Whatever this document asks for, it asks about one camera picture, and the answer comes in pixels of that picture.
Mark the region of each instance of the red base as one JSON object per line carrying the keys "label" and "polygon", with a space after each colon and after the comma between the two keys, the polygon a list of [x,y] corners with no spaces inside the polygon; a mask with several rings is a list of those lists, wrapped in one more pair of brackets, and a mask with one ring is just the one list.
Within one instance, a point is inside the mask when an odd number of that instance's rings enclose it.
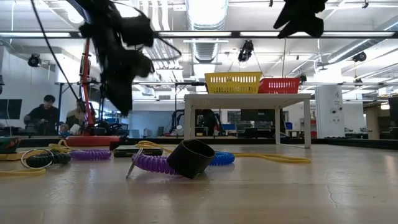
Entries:
{"label": "red base", "polygon": [[119,142],[117,136],[68,136],[68,146],[109,146],[111,142]]}

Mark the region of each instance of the yellow basket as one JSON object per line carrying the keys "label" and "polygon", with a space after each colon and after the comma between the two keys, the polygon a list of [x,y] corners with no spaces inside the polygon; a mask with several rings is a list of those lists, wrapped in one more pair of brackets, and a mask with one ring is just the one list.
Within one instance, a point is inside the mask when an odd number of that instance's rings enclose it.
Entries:
{"label": "yellow basket", "polygon": [[251,93],[259,90],[261,72],[216,72],[206,73],[209,93]]}

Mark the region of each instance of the red basket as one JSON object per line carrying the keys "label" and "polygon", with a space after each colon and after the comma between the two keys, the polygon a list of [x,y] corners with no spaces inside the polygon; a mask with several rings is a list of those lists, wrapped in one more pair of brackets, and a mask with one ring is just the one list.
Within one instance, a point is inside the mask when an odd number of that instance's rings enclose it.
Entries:
{"label": "red basket", "polygon": [[300,78],[263,78],[260,81],[259,93],[297,93],[299,86]]}

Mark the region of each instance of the man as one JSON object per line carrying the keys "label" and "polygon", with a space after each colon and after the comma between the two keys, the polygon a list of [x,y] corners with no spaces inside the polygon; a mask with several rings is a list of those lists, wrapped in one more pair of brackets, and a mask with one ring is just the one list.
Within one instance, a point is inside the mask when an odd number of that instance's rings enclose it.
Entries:
{"label": "man", "polygon": [[45,96],[44,104],[34,108],[28,115],[24,117],[25,124],[33,124],[37,130],[37,134],[57,134],[55,125],[58,122],[59,110],[58,108],[52,106],[54,102],[54,96]]}

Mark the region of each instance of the white table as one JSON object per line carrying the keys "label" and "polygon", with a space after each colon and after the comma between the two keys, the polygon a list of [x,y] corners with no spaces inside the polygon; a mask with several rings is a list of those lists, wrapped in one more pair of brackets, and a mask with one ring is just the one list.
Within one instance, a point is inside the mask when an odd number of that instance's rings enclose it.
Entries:
{"label": "white table", "polygon": [[[311,147],[311,94],[188,94],[185,95],[184,139],[195,138],[196,109],[275,109],[275,130],[280,130],[280,109],[304,102],[304,147]],[[280,131],[275,132],[280,144]]]}

